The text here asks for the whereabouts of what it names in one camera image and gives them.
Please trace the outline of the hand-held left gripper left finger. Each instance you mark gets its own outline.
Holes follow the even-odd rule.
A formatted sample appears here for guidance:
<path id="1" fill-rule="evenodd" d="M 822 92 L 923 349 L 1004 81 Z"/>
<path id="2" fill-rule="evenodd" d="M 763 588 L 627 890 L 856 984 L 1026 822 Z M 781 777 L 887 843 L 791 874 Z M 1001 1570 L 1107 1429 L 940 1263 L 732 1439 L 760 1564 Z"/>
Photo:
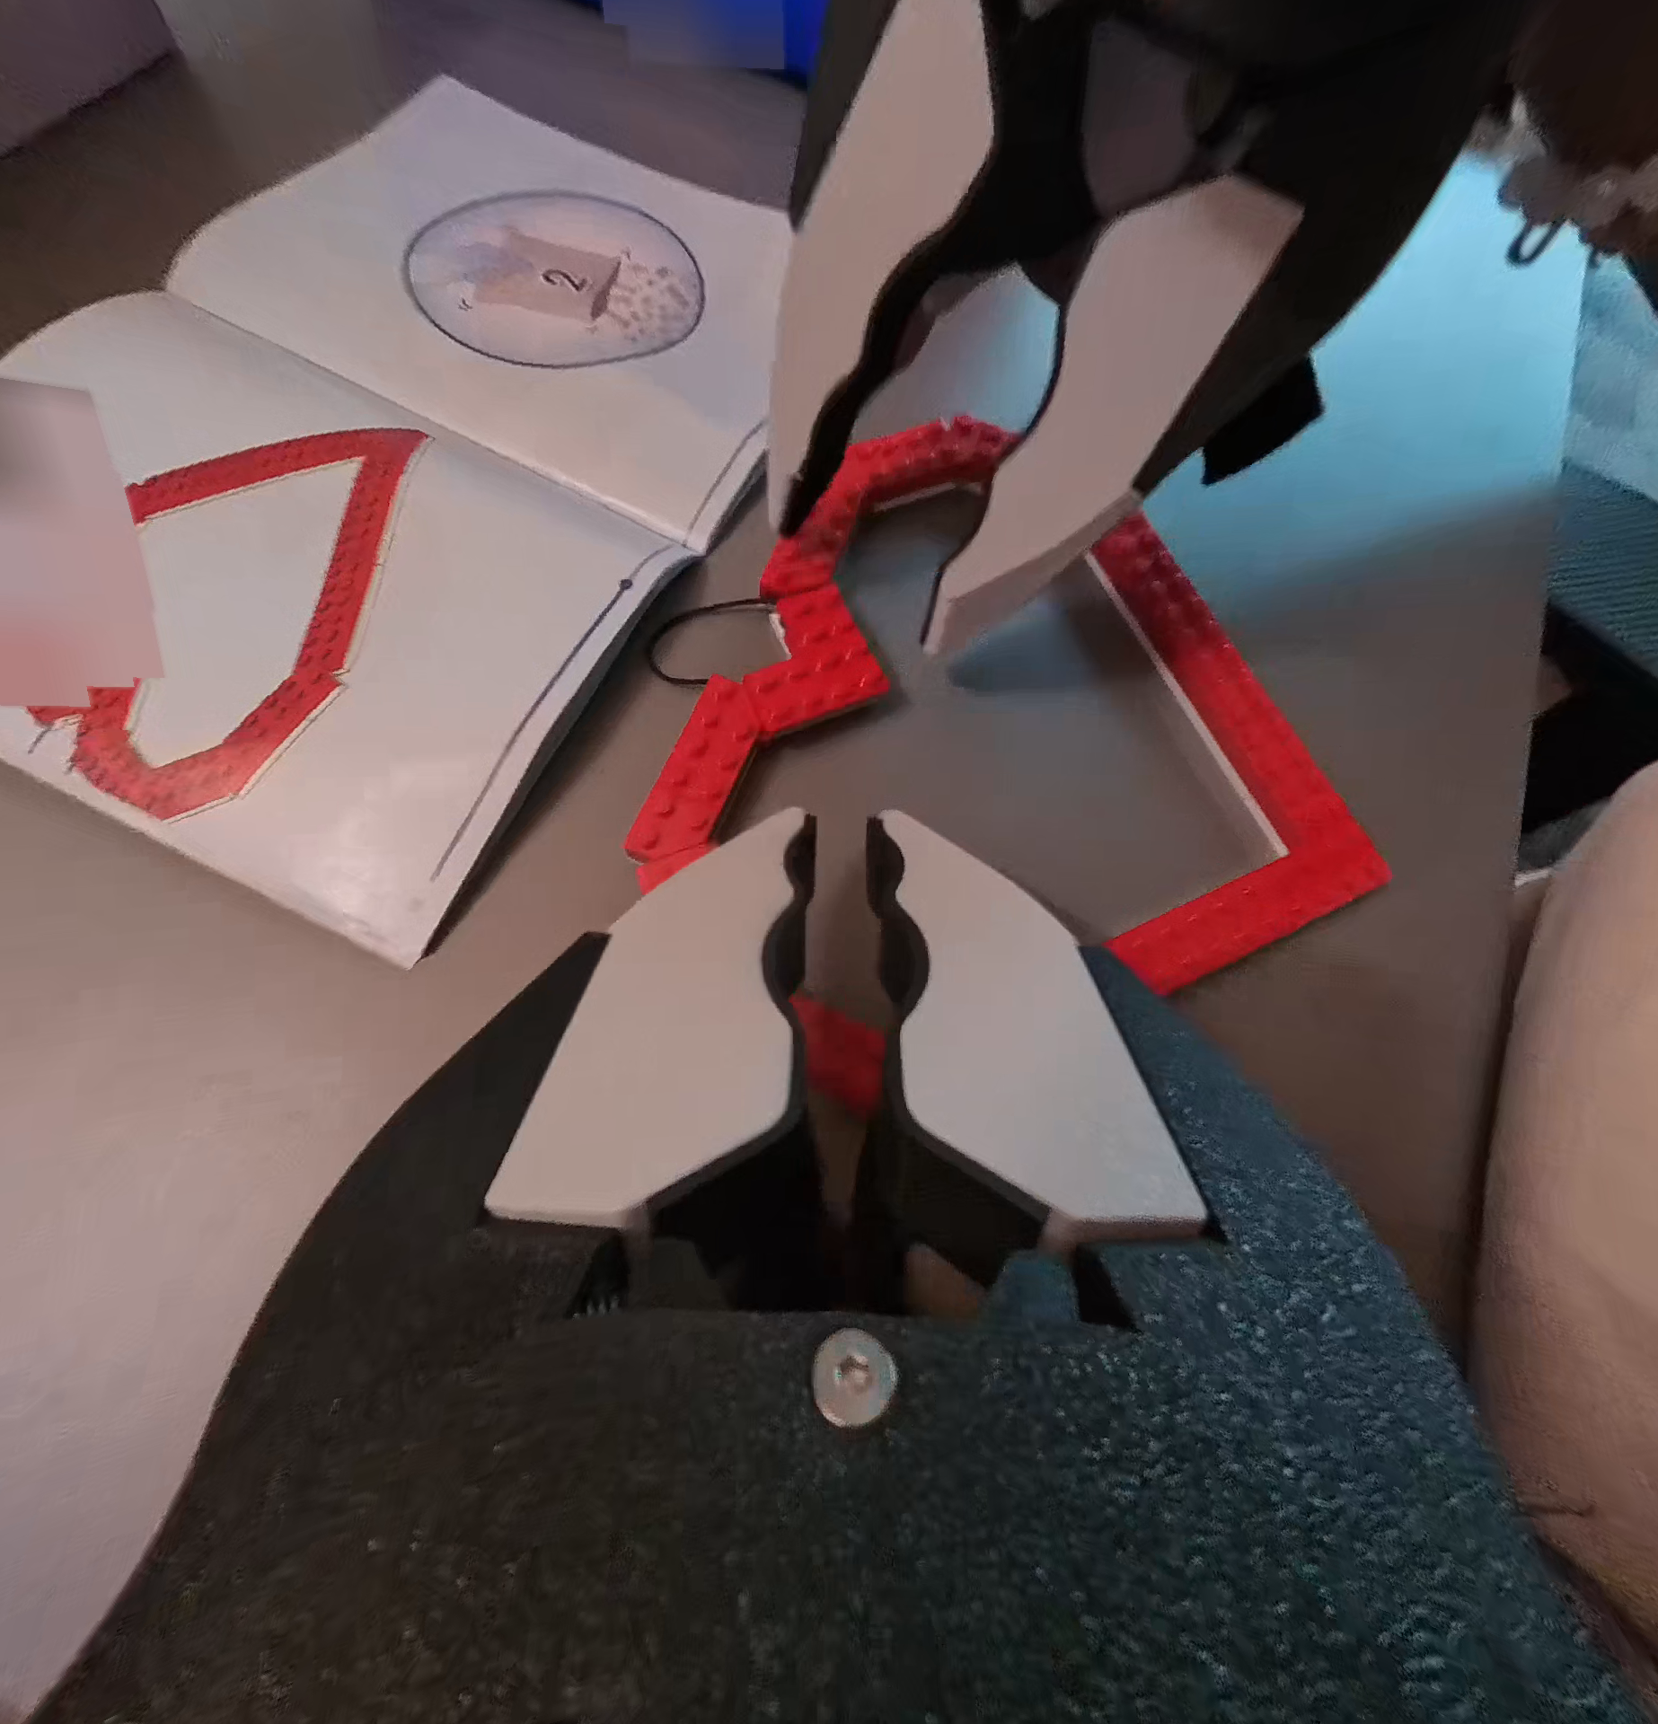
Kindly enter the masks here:
<path id="1" fill-rule="evenodd" d="M 651 1229 L 804 1128 L 792 994 L 815 837 L 811 812 L 784 808 L 612 923 L 486 1191 L 491 1218 Z"/>

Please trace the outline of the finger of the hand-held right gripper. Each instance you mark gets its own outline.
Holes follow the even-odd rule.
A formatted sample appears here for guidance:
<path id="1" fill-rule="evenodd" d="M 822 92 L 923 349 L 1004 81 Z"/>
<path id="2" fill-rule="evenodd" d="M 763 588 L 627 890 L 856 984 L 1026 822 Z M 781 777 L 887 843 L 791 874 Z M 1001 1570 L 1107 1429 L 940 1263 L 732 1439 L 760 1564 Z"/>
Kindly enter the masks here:
<path id="1" fill-rule="evenodd" d="M 791 195 L 770 378 L 770 525 L 792 536 L 997 153 L 984 2 L 830 2 Z"/>
<path id="2" fill-rule="evenodd" d="M 1141 508 L 1146 461 L 1301 222 L 1301 204 L 1221 175 L 1098 237 L 1057 321 L 1053 387 L 943 570 L 929 657 L 957 657 L 1008 622 Z"/>

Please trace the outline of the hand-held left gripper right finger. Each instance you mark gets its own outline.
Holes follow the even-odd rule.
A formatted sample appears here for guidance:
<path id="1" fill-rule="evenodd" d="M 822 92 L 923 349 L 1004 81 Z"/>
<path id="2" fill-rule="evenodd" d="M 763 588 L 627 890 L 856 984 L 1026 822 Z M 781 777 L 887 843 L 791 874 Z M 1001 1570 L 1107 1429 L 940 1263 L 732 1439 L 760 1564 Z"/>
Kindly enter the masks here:
<path id="1" fill-rule="evenodd" d="M 899 1209 L 933 1246 L 1193 1239 L 1208 1199 L 1078 937 L 1031 890 L 884 812 L 867 829 Z"/>

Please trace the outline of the red brick heart frame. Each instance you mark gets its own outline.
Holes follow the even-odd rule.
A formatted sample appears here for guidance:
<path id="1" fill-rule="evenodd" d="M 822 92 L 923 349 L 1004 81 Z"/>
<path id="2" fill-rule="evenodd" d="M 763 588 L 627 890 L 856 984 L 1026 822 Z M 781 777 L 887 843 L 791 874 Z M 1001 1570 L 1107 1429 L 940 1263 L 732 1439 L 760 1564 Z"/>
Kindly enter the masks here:
<path id="1" fill-rule="evenodd" d="M 826 498 L 773 550 L 760 591 L 732 599 L 773 618 L 781 659 L 703 681 L 627 835 L 640 892 L 716 850 L 767 745 L 890 697 L 877 650 L 842 591 L 842 560 L 863 519 L 936 491 L 984 491 L 1016 442 L 994 422 L 957 416 L 850 447 Z M 1173 997 L 1379 892 L 1394 874 L 1152 521 L 1125 519 L 1088 564 L 1272 843 L 1266 864 L 1107 940 L 1146 985 Z"/>

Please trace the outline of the instruction booklet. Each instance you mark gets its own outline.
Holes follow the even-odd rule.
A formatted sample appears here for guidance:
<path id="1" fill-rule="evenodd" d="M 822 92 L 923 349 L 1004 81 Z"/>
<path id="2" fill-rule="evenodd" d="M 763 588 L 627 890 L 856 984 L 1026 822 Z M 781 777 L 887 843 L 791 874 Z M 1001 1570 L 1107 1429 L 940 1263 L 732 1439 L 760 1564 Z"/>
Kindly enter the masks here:
<path id="1" fill-rule="evenodd" d="M 99 408 L 159 680 L 0 761 L 413 966 L 760 478 L 791 232 L 437 75 L 0 380 Z"/>

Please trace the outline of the person's right hand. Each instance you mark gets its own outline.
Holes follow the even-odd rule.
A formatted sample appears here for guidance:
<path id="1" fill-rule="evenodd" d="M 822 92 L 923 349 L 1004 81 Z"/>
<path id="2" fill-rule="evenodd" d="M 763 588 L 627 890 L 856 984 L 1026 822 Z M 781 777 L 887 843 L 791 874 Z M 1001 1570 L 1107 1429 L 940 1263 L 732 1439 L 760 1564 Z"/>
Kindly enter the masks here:
<path id="1" fill-rule="evenodd" d="M 1658 153 L 1658 2 L 1542 2 L 1508 75 L 1562 161 L 1641 167 Z"/>

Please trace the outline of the blue plastic bin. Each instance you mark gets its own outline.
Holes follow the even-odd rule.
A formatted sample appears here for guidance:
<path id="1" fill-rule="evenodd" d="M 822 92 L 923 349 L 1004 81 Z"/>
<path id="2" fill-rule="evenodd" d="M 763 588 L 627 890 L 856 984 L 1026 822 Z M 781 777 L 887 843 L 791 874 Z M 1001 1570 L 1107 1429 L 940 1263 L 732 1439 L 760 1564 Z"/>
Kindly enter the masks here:
<path id="1" fill-rule="evenodd" d="M 637 59 L 808 75 L 826 2 L 596 2 Z"/>

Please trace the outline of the person's lap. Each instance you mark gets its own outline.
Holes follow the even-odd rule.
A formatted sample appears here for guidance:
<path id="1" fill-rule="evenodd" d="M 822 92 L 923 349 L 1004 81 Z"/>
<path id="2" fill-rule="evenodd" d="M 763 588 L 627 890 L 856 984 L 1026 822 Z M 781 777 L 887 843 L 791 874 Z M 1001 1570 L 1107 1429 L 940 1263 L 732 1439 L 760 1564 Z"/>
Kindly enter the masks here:
<path id="1" fill-rule="evenodd" d="M 1658 763 L 1555 871 L 1486 1156 L 1469 1374 L 1658 1722 Z"/>

